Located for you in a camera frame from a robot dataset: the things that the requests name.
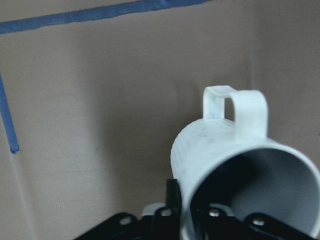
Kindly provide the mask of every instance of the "white handle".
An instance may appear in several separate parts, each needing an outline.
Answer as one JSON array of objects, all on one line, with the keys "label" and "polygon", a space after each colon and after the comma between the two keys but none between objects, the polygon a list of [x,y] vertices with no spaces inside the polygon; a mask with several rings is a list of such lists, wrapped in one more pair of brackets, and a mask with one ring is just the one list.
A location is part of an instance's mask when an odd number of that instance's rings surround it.
[{"label": "white handle", "polygon": [[235,139],[266,138],[268,106],[257,90],[237,91],[230,86],[209,86],[203,94],[203,119],[224,119],[225,99],[234,106]]}]

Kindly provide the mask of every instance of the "mug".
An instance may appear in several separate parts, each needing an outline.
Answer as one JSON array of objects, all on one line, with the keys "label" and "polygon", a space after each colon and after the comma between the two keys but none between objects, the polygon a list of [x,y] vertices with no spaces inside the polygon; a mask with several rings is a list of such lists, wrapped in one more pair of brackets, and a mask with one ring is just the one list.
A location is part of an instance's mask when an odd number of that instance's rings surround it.
[{"label": "mug", "polygon": [[[234,121],[225,119],[231,98]],[[237,219],[264,213],[317,237],[320,174],[292,147],[267,137],[268,106],[257,90],[210,86],[203,118],[187,125],[171,150],[173,177],[182,197],[182,237],[196,239],[193,211],[209,204],[230,207]]]}]

